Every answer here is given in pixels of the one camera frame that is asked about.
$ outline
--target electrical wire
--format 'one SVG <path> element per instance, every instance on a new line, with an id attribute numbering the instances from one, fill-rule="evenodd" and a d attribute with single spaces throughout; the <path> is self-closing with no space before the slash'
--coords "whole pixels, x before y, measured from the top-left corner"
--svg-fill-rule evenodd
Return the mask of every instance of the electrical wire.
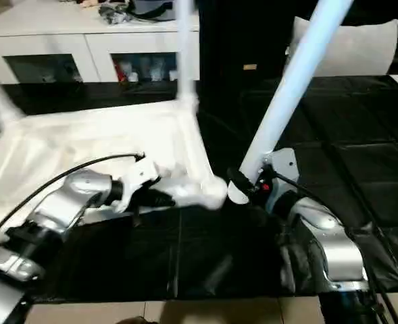
<path id="1" fill-rule="evenodd" d="M 0 230 L 1 228 L 5 225 L 5 223 L 7 221 L 9 221 L 11 219 L 11 217 L 14 216 L 14 214 L 16 214 L 25 204 L 29 203 L 29 201 L 31 201 L 37 194 L 39 194 L 40 192 L 42 192 L 44 189 L 46 189 L 47 187 L 49 187 L 50 185 L 54 184 L 56 181 L 68 176 L 71 173 L 74 173 L 80 169 L 83 169 L 85 167 L 88 167 L 89 165 L 93 165 L 99 162 L 103 162 L 106 160 L 111 160 L 111 159 L 118 159 L 121 157 L 134 157 L 136 161 L 141 160 L 144 156 L 143 155 L 139 155 L 139 154 L 133 154 L 133 153 L 129 153 L 129 154 L 117 154 L 117 155 L 109 155 L 107 157 L 100 157 L 98 159 L 94 159 L 94 160 L 90 160 L 87 161 L 85 163 L 82 163 L 80 165 L 77 165 L 76 167 L 73 167 L 65 172 L 62 172 L 61 174 L 55 176 L 54 178 L 52 178 L 51 180 L 47 181 L 45 184 L 43 184 L 42 186 L 40 186 L 38 189 L 36 189 L 32 194 L 30 194 L 29 196 L 27 196 L 20 204 L 18 204 L 17 206 L 15 206 L 12 211 L 10 211 L 1 221 L 0 221 Z"/>
<path id="2" fill-rule="evenodd" d="M 328 204 L 326 204 L 318 195 L 314 194 L 312 191 L 308 190 L 306 187 L 298 184 L 297 182 L 284 177 L 282 174 L 276 172 L 274 170 L 274 175 L 275 177 L 277 177 L 278 179 L 292 185 L 293 187 L 295 187 L 296 189 L 298 189 L 300 192 L 302 192 L 304 195 L 306 195 L 307 197 L 317 201 L 318 203 L 322 204 L 324 207 L 326 207 L 341 223 L 343 223 L 342 218 L 339 216 L 339 214 L 332 208 L 330 207 Z M 355 242 L 355 236 L 353 235 L 353 233 L 350 231 L 350 227 L 347 227 L 343 224 L 343 227 L 345 228 L 346 234 L 349 236 L 349 238 L 351 238 L 351 240 L 353 240 Z M 368 263 L 366 263 L 366 258 L 364 258 L 364 266 L 366 268 L 368 277 L 371 279 L 372 284 L 374 284 L 380 293 L 380 296 L 382 297 L 385 305 L 388 308 L 389 314 L 391 315 L 391 318 L 393 319 L 395 324 L 398 324 L 398 315 L 397 312 L 395 311 L 395 308 L 393 306 L 393 304 L 391 303 L 391 301 L 389 300 L 389 297 L 387 295 L 387 293 L 385 292 L 384 288 L 382 287 L 381 283 L 378 281 L 376 274 L 373 272 L 373 269 L 370 267 L 370 265 Z M 388 321 L 385 318 L 385 316 L 382 313 L 377 313 L 379 316 L 379 319 L 382 321 L 383 324 L 387 324 Z"/>

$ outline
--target white cabinet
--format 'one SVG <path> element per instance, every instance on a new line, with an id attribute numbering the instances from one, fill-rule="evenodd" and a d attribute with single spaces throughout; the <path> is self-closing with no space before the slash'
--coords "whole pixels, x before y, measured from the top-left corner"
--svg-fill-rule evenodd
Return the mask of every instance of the white cabinet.
<path id="1" fill-rule="evenodd" d="M 98 82 L 81 34 L 0 37 L 0 83 Z"/>
<path id="2" fill-rule="evenodd" d="M 194 78 L 199 79 L 199 32 L 192 32 L 191 53 Z M 138 32 L 128 34 L 90 34 L 86 40 L 100 81 L 116 82 L 129 70 L 138 81 L 156 78 L 172 80 L 176 75 L 175 32 Z"/>
<path id="3" fill-rule="evenodd" d="M 109 26 L 98 8 L 23 0 L 0 15 L 0 83 L 116 82 L 176 77 L 177 22 Z M 199 79 L 199 17 L 191 16 L 194 77 Z"/>

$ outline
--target black table surface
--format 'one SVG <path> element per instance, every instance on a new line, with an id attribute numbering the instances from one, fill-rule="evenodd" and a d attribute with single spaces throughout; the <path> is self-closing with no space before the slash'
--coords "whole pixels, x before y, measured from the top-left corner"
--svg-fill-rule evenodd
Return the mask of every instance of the black table surface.
<path id="1" fill-rule="evenodd" d="M 239 166 L 277 80 L 198 113 L 214 173 Z M 15 85 L 27 114 L 132 105 L 175 97 L 173 84 Z M 295 149 L 300 183 L 336 209 L 388 291 L 398 291 L 398 84 L 388 76 L 316 78 L 278 147 Z M 240 298 L 290 294 L 279 247 L 289 247 L 296 294 L 315 294 L 302 228 L 278 235 L 273 217 L 226 202 L 77 227 L 34 291 L 38 302 Z"/>

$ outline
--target tile floor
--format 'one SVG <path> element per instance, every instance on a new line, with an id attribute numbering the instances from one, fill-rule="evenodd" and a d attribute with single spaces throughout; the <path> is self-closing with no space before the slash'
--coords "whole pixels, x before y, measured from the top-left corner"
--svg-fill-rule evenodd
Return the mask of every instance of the tile floor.
<path id="1" fill-rule="evenodd" d="M 389 297 L 398 314 L 398 294 Z M 324 324 L 316 297 L 36 305 L 26 324 L 115 324 L 135 316 L 160 324 Z"/>

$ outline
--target small label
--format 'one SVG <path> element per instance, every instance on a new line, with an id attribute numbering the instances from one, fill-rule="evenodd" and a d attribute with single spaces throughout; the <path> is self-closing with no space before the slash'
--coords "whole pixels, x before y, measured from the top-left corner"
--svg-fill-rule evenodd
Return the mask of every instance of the small label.
<path id="1" fill-rule="evenodd" d="M 244 71 L 257 70 L 257 64 L 244 64 Z"/>

